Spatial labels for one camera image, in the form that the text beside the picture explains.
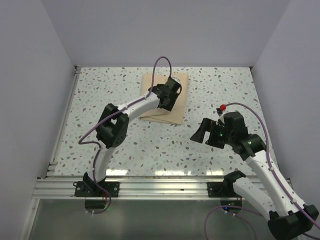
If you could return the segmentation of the beige cloth wrap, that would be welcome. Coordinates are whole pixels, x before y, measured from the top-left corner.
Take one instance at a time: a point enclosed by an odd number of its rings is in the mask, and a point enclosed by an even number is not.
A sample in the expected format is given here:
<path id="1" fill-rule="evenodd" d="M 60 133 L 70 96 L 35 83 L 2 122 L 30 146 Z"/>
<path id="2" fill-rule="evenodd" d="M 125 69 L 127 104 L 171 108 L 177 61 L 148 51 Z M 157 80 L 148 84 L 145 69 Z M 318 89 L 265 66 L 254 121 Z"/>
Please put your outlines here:
<path id="1" fill-rule="evenodd" d="M 150 94 L 159 103 L 139 116 L 143 121 L 167 124 L 182 124 L 188 90 L 187 73 L 172 73 L 170 76 L 146 73 L 142 77 L 140 94 Z"/>

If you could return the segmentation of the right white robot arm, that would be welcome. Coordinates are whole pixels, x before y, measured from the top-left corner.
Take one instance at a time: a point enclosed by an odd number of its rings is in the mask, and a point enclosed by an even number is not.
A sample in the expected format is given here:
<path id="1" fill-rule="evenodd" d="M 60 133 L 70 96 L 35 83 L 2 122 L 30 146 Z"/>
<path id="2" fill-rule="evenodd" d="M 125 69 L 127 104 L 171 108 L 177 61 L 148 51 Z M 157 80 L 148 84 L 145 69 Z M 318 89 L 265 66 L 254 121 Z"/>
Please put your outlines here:
<path id="1" fill-rule="evenodd" d="M 265 191 L 253 185 L 237 170 L 224 176 L 221 193 L 245 198 L 267 221 L 277 240 L 291 240 L 304 235 L 314 226 L 319 211 L 307 205 L 291 188 L 267 152 L 267 146 L 257 134 L 250 134 L 244 117 L 237 111 L 219 112 L 217 121 L 204 118 L 191 141 L 223 149 L 231 146 L 234 153 L 253 170 Z"/>

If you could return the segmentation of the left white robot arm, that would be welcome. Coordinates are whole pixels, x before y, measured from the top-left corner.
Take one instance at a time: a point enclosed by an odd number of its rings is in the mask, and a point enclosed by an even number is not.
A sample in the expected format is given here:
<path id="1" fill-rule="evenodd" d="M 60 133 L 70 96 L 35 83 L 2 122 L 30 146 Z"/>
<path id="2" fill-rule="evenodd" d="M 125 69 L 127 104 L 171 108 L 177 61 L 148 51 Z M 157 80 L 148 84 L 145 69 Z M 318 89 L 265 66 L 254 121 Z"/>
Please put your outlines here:
<path id="1" fill-rule="evenodd" d="M 98 145 L 91 167 L 83 176 L 87 192 L 95 197 L 107 192 L 103 181 L 108 163 L 114 150 L 124 142 L 129 123 L 150 110 L 171 111 L 181 91 L 180 82 L 169 77 L 164 84 L 151 87 L 135 100 L 118 106 L 111 103 L 105 106 L 98 123 L 79 140 L 80 145 Z"/>

